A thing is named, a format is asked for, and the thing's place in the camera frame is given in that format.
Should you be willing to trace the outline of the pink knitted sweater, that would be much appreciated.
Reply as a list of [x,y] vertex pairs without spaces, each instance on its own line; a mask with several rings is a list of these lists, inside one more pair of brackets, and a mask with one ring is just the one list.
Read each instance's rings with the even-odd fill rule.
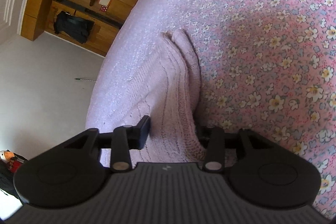
[[98,74],[86,127],[111,132],[149,116],[145,147],[131,150],[132,162],[200,162],[205,149],[193,118],[200,90],[198,58],[184,31],[160,34],[139,61],[117,46]]

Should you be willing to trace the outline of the penguin plush toy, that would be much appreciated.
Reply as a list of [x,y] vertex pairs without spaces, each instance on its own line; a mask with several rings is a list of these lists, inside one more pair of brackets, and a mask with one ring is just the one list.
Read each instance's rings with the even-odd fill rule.
[[14,174],[27,159],[9,150],[1,151],[1,190],[20,199],[14,187]]

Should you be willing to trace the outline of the black jacket in wardrobe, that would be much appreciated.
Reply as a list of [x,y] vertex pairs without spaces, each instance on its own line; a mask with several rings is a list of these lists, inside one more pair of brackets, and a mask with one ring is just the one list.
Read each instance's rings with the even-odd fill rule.
[[80,44],[84,44],[87,42],[94,24],[91,20],[72,16],[68,12],[61,11],[54,22],[54,31],[55,34],[65,32]]

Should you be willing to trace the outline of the pink floral bed sheet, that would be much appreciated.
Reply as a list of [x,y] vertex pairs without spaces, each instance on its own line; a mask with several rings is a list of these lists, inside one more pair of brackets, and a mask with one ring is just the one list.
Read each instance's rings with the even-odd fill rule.
[[138,0],[108,54],[182,30],[198,58],[195,126],[250,129],[311,162],[335,217],[335,0]]

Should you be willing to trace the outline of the red white gift bag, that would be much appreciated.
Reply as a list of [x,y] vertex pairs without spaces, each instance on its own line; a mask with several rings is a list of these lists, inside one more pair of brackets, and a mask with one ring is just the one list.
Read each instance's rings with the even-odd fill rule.
[[112,0],[99,0],[100,11],[106,12]]

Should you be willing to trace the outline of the green stick on wall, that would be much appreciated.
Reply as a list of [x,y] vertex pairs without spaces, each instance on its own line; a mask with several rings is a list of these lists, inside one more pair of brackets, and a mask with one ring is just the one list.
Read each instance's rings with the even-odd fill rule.
[[86,81],[86,82],[96,82],[96,80],[93,79],[83,79],[83,78],[75,78],[76,81]]

